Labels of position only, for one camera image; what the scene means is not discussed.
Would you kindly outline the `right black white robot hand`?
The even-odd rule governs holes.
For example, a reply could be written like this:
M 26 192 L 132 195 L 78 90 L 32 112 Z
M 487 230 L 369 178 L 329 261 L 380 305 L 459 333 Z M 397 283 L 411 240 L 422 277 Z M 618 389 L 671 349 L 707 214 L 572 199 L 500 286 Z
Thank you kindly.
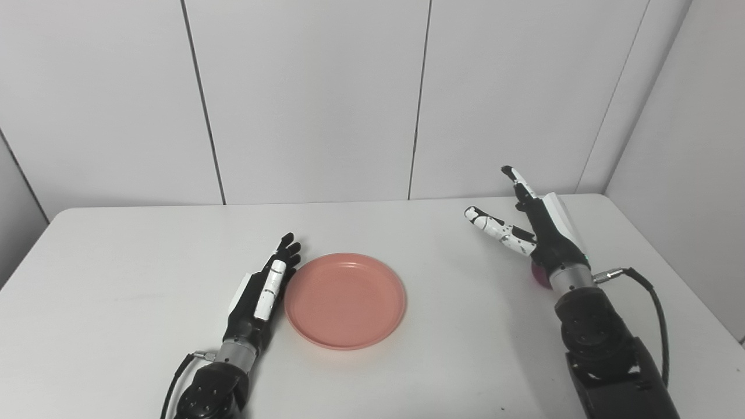
M 580 264 L 589 268 L 583 244 L 562 199 L 556 193 L 538 196 L 511 165 L 503 166 L 501 172 L 513 182 L 518 199 L 516 209 L 527 215 L 532 231 L 506 223 L 475 206 L 465 210 L 466 219 L 506 248 L 530 257 L 548 275 L 562 266 Z

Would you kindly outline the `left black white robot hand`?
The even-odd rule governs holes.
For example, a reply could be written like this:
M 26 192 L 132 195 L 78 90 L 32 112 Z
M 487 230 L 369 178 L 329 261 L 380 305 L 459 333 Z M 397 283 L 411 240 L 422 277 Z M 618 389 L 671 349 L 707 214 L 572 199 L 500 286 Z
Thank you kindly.
M 223 340 L 248 344 L 258 354 L 268 347 L 274 334 L 274 315 L 300 265 L 300 250 L 295 234 L 287 233 L 264 267 L 248 276 L 229 313 Z

